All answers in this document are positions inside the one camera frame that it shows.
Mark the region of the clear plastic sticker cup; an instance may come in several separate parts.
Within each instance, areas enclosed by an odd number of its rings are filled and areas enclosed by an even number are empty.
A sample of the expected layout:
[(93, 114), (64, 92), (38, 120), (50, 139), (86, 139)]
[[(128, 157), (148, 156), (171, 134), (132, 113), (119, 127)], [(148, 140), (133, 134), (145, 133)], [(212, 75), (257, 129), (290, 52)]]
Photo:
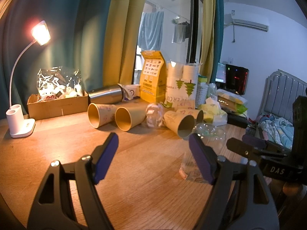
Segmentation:
[(185, 180), (211, 184), (215, 180), (217, 156), (226, 144), (223, 126), (199, 123), (188, 139), (179, 174)]

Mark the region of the paper cup rear right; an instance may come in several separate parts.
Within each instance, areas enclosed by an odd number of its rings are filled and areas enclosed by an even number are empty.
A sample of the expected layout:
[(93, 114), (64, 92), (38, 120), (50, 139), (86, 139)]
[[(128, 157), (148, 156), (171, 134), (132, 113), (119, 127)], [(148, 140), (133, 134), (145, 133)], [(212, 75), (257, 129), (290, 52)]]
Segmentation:
[(190, 108), (179, 108), (176, 112), (184, 114), (184, 115), (192, 115), (195, 120), (195, 125), (203, 122), (203, 111), (202, 110), (196, 110), (196, 109), (190, 109)]

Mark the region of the paper cup front right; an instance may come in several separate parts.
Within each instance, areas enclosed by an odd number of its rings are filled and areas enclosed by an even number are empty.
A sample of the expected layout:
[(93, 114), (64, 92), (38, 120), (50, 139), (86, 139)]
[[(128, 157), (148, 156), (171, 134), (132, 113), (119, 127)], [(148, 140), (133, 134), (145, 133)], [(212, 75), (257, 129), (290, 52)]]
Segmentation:
[(167, 111), (163, 116), (163, 122), (167, 128), (172, 130), (180, 138), (188, 137), (195, 125), (192, 115), (177, 113), (175, 111)]

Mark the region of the paper cup by pack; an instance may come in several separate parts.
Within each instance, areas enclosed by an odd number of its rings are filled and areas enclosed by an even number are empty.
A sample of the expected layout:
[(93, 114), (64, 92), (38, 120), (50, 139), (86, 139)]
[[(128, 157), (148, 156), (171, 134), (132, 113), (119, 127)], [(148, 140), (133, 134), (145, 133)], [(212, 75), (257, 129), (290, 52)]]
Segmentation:
[(195, 109), (195, 100), (181, 100), (173, 103), (174, 110), (181, 108)]

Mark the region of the paper cup pack, tree print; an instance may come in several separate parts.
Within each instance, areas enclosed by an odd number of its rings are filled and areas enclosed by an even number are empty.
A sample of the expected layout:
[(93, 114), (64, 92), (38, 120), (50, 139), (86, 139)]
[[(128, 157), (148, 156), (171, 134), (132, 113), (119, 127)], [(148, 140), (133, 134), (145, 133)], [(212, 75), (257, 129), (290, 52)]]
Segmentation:
[(173, 103), (181, 100), (195, 100), (197, 93), (199, 64), (170, 61), (167, 70), (165, 105), (173, 108)]

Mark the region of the crumpled clear plastic cup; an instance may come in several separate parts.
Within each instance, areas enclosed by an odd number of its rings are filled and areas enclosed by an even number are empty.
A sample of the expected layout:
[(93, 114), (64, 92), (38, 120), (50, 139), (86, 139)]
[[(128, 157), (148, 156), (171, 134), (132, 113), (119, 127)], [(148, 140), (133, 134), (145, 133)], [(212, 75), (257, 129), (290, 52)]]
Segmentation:
[(163, 124), (163, 107), (159, 103), (151, 103), (146, 108), (146, 124), (149, 128), (161, 128)]

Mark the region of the plain brown paper cup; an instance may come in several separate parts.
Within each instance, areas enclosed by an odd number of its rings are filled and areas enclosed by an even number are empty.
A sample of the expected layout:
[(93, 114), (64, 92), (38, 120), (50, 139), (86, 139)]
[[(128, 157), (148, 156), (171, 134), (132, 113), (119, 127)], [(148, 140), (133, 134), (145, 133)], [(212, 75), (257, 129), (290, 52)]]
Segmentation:
[(115, 112), (116, 125), (122, 131), (129, 131), (141, 124), (146, 117), (145, 108), (140, 107), (119, 107)]

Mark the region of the grey headboard bed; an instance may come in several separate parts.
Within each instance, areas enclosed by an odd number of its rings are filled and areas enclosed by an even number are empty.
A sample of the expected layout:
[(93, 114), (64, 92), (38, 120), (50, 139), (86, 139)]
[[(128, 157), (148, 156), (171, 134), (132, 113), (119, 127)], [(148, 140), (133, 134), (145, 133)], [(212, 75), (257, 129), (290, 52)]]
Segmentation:
[(273, 72), (266, 79), (256, 122), (249, 125), (246, 135), (292, 149), (292, 105), (299, 96), (306, 96), (306, 82), (283, 70)]

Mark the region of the yellow tissue pack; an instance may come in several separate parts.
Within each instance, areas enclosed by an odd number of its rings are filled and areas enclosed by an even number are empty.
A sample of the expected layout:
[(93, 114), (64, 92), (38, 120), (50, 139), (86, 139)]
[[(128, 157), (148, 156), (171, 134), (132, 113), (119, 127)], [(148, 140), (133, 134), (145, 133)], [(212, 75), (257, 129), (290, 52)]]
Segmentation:
[(203, 120), (213, 126), (223, 126), (227, 124), (227, 113), (221, 109), (218, 101), (207, 98), (205, 104), (198, 106), (203, 111)]

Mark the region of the stacked white cups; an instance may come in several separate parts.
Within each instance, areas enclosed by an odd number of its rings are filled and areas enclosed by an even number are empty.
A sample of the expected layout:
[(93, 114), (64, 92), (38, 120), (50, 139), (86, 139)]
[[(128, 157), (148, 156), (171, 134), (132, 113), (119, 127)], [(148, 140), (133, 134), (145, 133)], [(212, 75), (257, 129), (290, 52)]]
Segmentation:
[(207, 77), (198, 75), (197, 93), (196, 93), (196, 107), (205, 103), (207, 98), (208, 85)]

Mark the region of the yellow paper box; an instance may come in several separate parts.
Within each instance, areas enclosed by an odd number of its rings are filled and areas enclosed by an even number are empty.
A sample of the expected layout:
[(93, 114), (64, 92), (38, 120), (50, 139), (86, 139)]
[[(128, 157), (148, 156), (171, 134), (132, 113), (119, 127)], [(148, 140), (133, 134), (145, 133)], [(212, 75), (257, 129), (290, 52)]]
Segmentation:
[(165, 101), (167, 67), (160, 51), (141, 52), (144, 65), (140, 75), (140, 98), (149, 103)]

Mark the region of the clear plastic snack bag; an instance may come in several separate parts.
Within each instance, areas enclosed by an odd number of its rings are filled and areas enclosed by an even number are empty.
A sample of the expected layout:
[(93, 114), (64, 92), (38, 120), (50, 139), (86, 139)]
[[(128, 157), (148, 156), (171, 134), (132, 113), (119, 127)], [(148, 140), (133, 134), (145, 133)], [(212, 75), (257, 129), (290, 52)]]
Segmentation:
[(84, 96), (80, 70), (63, 66), (40, 69), (36, 87), (39, 102)]

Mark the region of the stainless steel thermos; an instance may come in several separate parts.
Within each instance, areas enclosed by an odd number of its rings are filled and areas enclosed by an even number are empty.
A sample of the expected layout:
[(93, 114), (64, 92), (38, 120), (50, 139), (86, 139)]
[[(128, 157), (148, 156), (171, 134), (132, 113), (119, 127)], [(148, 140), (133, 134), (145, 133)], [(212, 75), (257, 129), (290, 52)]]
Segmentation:
[(123, 99), (123, 90), (116, 84), (88, 91), (90, 103), (116, 104)]

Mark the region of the hanging blue towel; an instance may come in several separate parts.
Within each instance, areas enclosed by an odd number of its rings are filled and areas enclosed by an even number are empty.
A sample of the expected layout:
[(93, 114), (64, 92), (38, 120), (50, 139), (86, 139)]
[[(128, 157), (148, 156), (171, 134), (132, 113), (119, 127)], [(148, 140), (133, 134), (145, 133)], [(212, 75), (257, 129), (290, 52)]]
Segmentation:
[(164, 12), (142, 13), (137, 45), (142, 50), (160, 50), (163, 36)]

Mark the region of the teal yellow curtain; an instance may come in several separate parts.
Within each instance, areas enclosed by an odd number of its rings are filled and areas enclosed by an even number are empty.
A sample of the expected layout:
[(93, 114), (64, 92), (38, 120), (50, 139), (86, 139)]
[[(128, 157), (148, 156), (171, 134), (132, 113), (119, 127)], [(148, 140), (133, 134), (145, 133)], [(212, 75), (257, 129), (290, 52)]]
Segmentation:
[(27, 101), (36, 92), (39, 69), (78, 69), (85, 90), (130, 84), (145, 0), (1, 0), (1, 118), (9, 108), (14, 62), (32, 41), (31, 29), (45, 20), (50, 41), (32, 45), (20, 59), (14, 83)]

